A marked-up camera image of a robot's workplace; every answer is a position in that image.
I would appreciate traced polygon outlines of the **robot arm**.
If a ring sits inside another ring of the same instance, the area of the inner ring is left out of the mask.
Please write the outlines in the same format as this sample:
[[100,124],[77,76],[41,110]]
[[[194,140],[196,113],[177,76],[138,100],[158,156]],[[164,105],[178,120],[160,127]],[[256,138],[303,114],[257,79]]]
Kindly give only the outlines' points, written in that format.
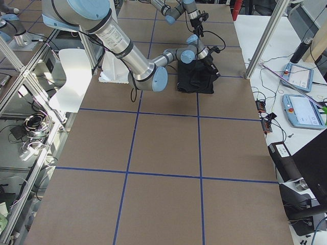
[[202,23],[207,21],[209,14],[205,11],[201,12],[198,10],[195,1],[177,1],[175,7],[171,7],[166,3],[166,1],[153,0],[149,2],[161,12],[169,25],[174,24],[179,17],[185,14],[189,18],[193,28],[191,32],[198,37],[204,37]]
[[129,69],[128,82],[135,89],[163,91],[168,83],[166,66],[173,61],[202,63],[204,73],[217,79],[220,73],[211,54],[219,50],[216,46],[204,46],[200,40],[204,33],[202,22],[207,20],[208,13],[201,13],[195,1],[181,1],[174,8],[164,1],[150,3],[169,24],[183,13],[188,15],[193,34],[187,39],[186,48],[167,49],[155,59],[147,59],[114,20],[109,1],[42,1],[42,18],[45,25],[54,29],[96,35]]

